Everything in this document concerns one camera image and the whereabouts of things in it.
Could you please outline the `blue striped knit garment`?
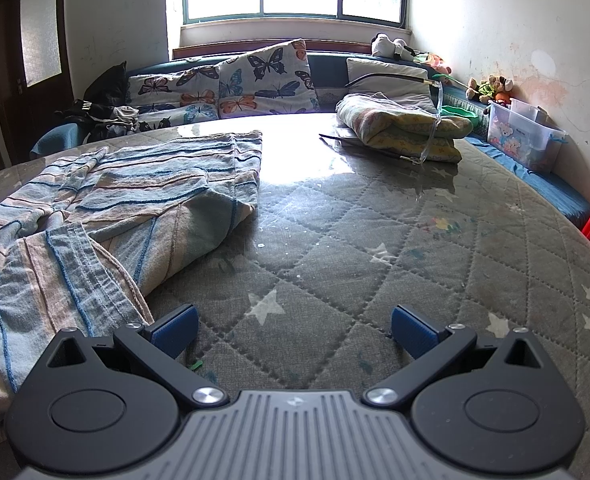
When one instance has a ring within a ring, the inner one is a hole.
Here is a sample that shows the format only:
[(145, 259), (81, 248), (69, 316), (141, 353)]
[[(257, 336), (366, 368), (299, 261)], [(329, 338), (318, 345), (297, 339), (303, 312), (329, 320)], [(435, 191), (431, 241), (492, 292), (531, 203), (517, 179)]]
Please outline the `blue striped knit garment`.
[(151, 323), (146, 295), (256, 208), (257, 131), (63, 157), (0, 203), (0, 415), (62, 328)]

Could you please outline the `folded yellow pastel blanket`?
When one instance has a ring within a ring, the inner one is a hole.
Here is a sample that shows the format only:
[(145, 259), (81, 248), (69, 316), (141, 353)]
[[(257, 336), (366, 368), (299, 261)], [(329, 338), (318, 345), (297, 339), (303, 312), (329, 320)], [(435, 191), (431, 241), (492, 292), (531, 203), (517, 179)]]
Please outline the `folded yellow pastel blanket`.
[(373, 96), (349, 93), (335, 110), (337, 119), (368, 148), (418, 162), (457, 164), (462, 156), (454, 140), (473, 131), (466, 117), (431, 113), (412, 101), (391, 101), (381, 92)]

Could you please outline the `blue plastic chair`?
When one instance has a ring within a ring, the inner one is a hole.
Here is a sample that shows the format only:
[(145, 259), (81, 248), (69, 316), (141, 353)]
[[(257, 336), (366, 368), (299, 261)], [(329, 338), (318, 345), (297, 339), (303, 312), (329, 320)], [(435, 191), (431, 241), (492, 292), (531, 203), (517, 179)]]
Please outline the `blue plastic chair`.
[(82, 145), (87, 133), (84, 128), (71, 122), (60, 125), (44, 134), (30, 150), (30, 159), (56, 154)]

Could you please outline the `green plastic basin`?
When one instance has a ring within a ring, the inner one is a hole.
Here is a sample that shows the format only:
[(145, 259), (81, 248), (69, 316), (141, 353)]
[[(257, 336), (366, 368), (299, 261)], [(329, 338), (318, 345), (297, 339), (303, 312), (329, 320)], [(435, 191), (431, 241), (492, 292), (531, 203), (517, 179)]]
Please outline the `green plastic basin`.
[(443, 105), (440, 112), (444, 117), (461, 117), (466, 118), (470, 122), (478, 122), (479, 120), (476, 112), (459, 106)]

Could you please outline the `clear plastic storage bin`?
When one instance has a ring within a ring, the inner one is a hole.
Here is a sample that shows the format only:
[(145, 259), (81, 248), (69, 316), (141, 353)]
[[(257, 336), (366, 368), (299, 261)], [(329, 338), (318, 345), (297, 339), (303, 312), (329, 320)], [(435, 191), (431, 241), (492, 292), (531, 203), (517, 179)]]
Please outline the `clear plastic storage bin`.
[(548, 174), (567, 134), (549, 128), (508, 107), (489, 105), (487, 142), (531, 171)]

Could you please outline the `long butterfly print cushion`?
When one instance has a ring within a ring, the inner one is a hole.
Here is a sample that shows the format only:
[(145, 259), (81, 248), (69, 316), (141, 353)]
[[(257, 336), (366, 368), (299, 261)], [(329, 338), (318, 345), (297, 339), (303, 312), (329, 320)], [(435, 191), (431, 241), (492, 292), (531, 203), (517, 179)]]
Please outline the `long butterfly print cushion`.
[(138, 110), (141, 132), (210, 122), (219, 118), (219, 72), (215, 65), (128, 79), (127, 104)]

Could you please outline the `grey white plain pillow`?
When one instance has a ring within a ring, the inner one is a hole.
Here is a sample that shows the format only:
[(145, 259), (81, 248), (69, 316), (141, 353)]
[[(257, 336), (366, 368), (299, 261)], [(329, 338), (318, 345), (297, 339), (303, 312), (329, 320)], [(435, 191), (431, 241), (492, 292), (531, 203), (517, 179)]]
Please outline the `grey white plain pillow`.
[(397, 78), (397, 75), (405, 75), (424, 79), (429, 76), (424, 68), (366, 58), (348, 58), (346, 64), (350, 81), (371, 74), (371, 77), (349, 86), (349, 93), (361, 93), (367, 96), (377, 94), (404, 106), (421, 108), (432, 114), (436, 112), (432, 87), (429, 84)]

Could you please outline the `black bag on sofa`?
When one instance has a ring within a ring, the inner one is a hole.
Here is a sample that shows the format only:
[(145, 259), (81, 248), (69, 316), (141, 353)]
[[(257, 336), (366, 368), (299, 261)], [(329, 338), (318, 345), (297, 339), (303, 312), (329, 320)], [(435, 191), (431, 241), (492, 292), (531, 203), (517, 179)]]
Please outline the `black bag on sofa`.
[(84, 100), (104, 106), (123, 106), (128, 90), (127, 62), (114, 65), (101, 74), (84, 93)]

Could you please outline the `brown monkey plush toy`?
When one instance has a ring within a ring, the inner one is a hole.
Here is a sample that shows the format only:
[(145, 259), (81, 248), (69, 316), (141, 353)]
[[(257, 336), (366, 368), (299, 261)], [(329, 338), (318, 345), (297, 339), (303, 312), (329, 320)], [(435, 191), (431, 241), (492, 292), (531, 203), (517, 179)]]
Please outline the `brown monkey plush toy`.
[(496, 101), (497, 96), (500, 96), (501, 102), (508, 102), (513, 88), (514, 81), (504, 76), (489, 75), (487, 79), (481, 81), (470, 78), (465, 96), (470, 101), (485, 105)]

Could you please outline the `upright butterfly print pillow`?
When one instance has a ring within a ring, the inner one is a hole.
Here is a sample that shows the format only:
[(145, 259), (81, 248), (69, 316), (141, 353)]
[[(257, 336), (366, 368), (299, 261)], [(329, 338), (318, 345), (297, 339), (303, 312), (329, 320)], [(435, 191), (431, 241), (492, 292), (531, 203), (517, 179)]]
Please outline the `upright butterfly print pillow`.
[(216, 68), (220, 118), (320, 110), (304, 39), (244, 53)]

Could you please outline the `black white plush toy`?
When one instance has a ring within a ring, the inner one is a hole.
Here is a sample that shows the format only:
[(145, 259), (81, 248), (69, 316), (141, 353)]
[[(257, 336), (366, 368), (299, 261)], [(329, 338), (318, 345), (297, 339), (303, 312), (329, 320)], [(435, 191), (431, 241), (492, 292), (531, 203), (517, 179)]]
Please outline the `black white plush toy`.
[(410, 48), (405, 40), (401, 38), (391, 40), (386, 34), (380, 32), (372, 39), (371, 54), (376, 58), (412, 61), (417, 52)]

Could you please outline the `dark wooden door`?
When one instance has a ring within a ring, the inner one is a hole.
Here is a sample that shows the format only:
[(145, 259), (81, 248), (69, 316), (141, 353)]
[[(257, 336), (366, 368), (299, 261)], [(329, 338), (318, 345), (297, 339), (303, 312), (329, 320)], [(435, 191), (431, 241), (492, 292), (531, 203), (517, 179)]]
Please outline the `dark wooden door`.
[(64, 0), (0, 0), (0, 128), (12, 164), (73, 101)]

